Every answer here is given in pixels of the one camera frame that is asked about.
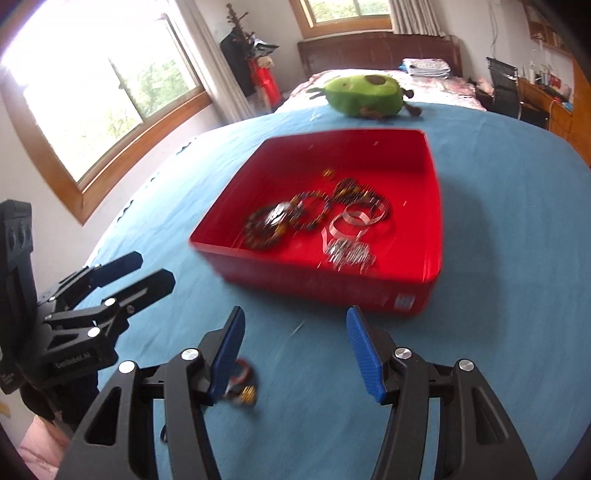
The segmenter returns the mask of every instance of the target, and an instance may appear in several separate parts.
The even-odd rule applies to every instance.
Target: white label sticker
[[[394,308],[398,310],[410,310],[413,308],[415,298],[414,295],[399,293],[396,301],[394,301]]]

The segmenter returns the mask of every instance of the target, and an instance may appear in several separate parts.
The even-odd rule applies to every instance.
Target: red plastic tray
[[[335,171],[334,179],[322,176]],[[391,205],[388,219],[363,237],[375,264],[365,273],[336,271],[326,261],[322,227],[286,235],[264,252],[242,246],[246,219],[257,209],[308,190],[331,194],[353,177]],[[266,140],[240,168],[190,237],[224,279],[296,296],[366,309],[417,313],[441,270],[439,184],[425,134],[406,129],[355,129]]]

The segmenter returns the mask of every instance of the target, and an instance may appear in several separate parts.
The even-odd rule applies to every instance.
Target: white curtain
[[[179,29],[186,27],[183,34],[199,79],[226,122],[252,118],[252,109],[195,0],[168,0],[168,3]]]
[[[389,0],[392,30],[397,34],[445,35],[430,0]]]

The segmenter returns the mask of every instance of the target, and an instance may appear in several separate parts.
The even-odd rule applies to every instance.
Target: stuffed animal
[[[337,77],[324,88],[311,88],[318,92],[312,98],[325,96],[330,106],[348,116],[381,120],[398,115],[404,106],[412,116],[419,116],[419,107],[407,104],[404,97],[412,98],[412,90],[404,90],[392,77],[386,75],[353,75]]]

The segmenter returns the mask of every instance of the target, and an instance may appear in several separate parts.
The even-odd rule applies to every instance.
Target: blue tablecloth
[[[172,295],[133,317],[117,344],[120,360],[142,367],[167,362],[220,328],[234,305],[246,311],[241,355],[258,369],[258,405],[246,411],[223,403],[206,414],[224,479],[369,479],[389,415],[365,391],[344,308],[226,284],[187,242],[237,169],[275,135],[424,130],[441,183],[443,270],[421,315],[368,314],[369,320],[427,361],[472,359],[513,420],[540,480],[557,473],[589,425],[589,169],[568,143],[537,127],[494,113],[423,107],[421,118],[403,113],[384,124],[322,107],[201,135],[165,163],[106,234],[94,262],[137,250],[144,266],[86,304],[158,268],[177,280]],[[102,385],[114,368],[100,373]],[[434,469],[438,409],[432,413],[423,478]],[[162,448],[158,461],[166,478]]]

